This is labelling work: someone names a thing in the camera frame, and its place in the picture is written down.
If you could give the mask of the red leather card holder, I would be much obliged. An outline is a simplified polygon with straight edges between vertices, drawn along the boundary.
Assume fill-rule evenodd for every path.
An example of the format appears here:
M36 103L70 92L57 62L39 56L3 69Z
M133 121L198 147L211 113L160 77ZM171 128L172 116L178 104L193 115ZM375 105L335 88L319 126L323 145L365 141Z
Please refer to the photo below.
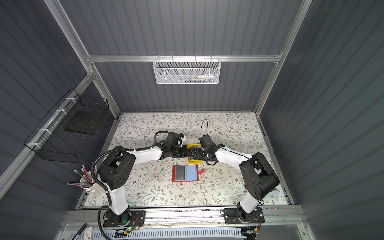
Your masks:
M199 176L205 172L205 169L199 169L198 165L177 165L173 166L172 182L197 182Z

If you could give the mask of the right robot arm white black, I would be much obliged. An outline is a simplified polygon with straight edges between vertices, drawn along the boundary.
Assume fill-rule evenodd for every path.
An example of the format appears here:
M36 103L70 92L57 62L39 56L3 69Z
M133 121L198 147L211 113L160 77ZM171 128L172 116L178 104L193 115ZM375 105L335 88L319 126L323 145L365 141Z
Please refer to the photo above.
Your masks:
M223 144L215 144L209 135L199 138L200 158L208 165L227 164L240 171L245 188L244 198L237 204L237 214L245 218L254 213L263 198L280 184L274 169L262 153L253 155L236 152Z

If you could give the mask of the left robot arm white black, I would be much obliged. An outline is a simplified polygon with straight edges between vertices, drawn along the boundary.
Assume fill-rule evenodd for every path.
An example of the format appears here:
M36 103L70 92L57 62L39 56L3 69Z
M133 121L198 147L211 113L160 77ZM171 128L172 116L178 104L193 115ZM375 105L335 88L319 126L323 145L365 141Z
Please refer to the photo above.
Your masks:
M184 134L158 131L154 143L148 147L130 149L117 146L101 154L92 164L91 175L104 189L109 210L120 216L129 209L124 185L134 165L168 157L180 159L191 156L193 151L184 144L184 140Z

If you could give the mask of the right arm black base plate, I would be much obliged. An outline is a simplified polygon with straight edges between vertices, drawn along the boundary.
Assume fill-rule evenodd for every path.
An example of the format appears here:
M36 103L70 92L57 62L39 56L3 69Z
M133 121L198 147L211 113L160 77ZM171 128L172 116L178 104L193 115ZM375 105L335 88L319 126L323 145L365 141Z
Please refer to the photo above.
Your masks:
M265 217L263 209L257 207L251 213L245 213L240 208L225 208L220 211L225 223L230 224L263 224Z

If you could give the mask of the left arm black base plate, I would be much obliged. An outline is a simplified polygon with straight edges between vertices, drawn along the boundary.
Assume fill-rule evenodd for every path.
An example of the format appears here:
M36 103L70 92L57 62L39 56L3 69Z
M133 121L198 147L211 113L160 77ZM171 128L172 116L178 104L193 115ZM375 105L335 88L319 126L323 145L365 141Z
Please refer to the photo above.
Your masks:
M103 215L103 227L142 227L145 217L146 211L125 211L118 216L111 210L107 210Z

